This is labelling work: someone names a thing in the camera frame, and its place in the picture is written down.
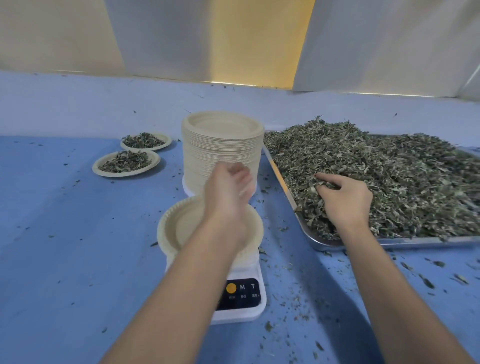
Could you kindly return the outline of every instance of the stainless steel tray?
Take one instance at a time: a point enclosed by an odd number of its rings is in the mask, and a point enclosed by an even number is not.
[[[300,212],[295,212],[297,208],[297,203],[293,198],[290,189],[288,189],[285,180],[283,179],[278,167],[276,166],[275,162],[272,159],[270,152],[268,151],[265,144],[263,145],[263,152],[265,153],[270,166],[272,166],[273,172],[276,175],[280,186],[287,197],[288,202],[292,206],[292,209],[295,213],[295,217],[297,218],[301,229],[305,233],[308,238],[308,241],[313,249],[318,251],[325,251],[325,250],[342,250],[345,248],[341,240],[325,240],[318,237],[315,233],[313,233],[310,228],[307,226],[306,221],[303,219],[303,216]],[[384,248],[424,248],[424,247],[447,247],[447,246],[459,246],[464,244],[472,244],[472,243],[480,243],[480,236],[457,236],[449,238],[448,241],[442,242],[439,238],[396,238],[396,239],[378,239],[378,242]]]

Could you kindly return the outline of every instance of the blue table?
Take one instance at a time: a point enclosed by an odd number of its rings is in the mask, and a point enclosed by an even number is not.
[[[0,363],[96,363],[161,280],[165,256],[151,245],[162,213],[186,197],[181,144],[139,176],[92,173],[119,148],[0,137]],[[309,247],[265,158],[252,205],[265,226],[267,308],[253,322],[211,327],[198,362],[381,363],[348,257]],[[390,255],[480,361],[480,248]]]

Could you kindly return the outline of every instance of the hand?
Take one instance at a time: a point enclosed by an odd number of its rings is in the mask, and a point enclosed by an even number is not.
[[[250,170],[242,163],[218,162],[205,184],[204,221],[232,237],[239,251],[247,237],[245,209],[255,192]]]
[[[365,182],[326,173],[317,173],[315,177],[340,186],[337,191],[324,185],[316,186],[318,194],[324,200],[327,216],[339,232],[350,227],[368,229],[368,213],[373,194]]]

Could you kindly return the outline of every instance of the digital scale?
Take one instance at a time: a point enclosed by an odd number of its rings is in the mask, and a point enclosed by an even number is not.
[[[194,196],[185,185],[188,197]],[[264,279],[260,269],[260,255],[254,254],[244,267],[234,267],[227,277],[222,296],[212,317],[212,325],[253,321],[264,311],[267,304]],[[167,259],[168,270],[172,261]]]

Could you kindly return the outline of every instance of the scale button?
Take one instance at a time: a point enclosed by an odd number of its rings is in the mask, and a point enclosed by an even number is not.
[[[227,292],[228,293],[235,293],[236,290],[237,290],[237,286],[235,285],[235,283],[227,284]]]

